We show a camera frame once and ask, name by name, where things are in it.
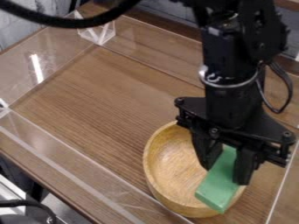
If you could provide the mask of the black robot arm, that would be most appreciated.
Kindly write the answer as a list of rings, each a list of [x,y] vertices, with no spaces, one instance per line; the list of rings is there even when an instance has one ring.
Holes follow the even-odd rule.
[[[179,97],[176,121],[191,132],[200,165],[210,170],[223,146],[236,149],[232,181],[246,186],[260,164],[284,167],[295,134],[270,117],[266,75],[283,80],[287,95],[294,83],[274,58],[286,49],[290,33],[274,0],[173,0],[190,7],[200,28],[203,97]]]

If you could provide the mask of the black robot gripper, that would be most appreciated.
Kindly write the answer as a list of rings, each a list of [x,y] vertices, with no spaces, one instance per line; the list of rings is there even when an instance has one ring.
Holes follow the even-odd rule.
[[[284,167],[295,134],[263,107],[264,77],[255,75],[243,81],[202,77],[203,97],[179,97],[175,107],[177,125],[191,132],[191,142],[200,166],[208,171],[228,145],[238,151],[232,181],[247,186],[254,171],[264,162]]]

